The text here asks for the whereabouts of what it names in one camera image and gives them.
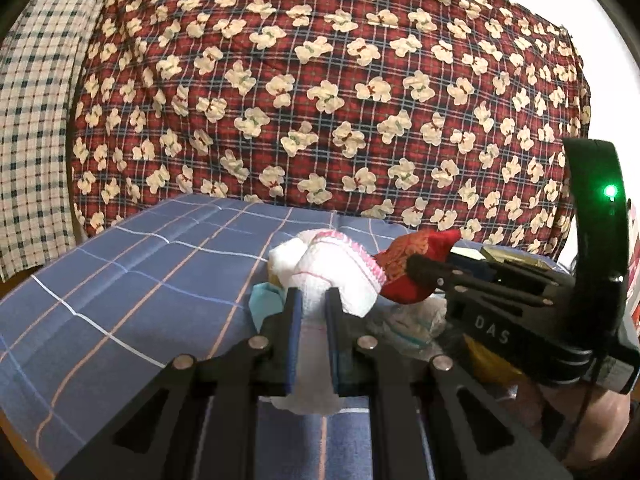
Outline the right hand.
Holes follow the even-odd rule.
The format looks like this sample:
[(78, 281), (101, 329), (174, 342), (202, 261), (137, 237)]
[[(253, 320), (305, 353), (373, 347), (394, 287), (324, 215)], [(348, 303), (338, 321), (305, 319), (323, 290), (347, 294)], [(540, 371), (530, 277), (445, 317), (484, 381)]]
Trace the right hand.
[[(542, 435), (542, 411), (549, 404), (571, 424), (577, 419), (588, 386), (539, 387), (528, 379), (518, 383), (518, 395), (509, 408), (536, 438)], [(601, 463), (614, 450), (626, 430), (631, 413), (631, 396), (597, 387), (580, 422), (573, 444), (563, 463), (567, 468), (586, 469)]]

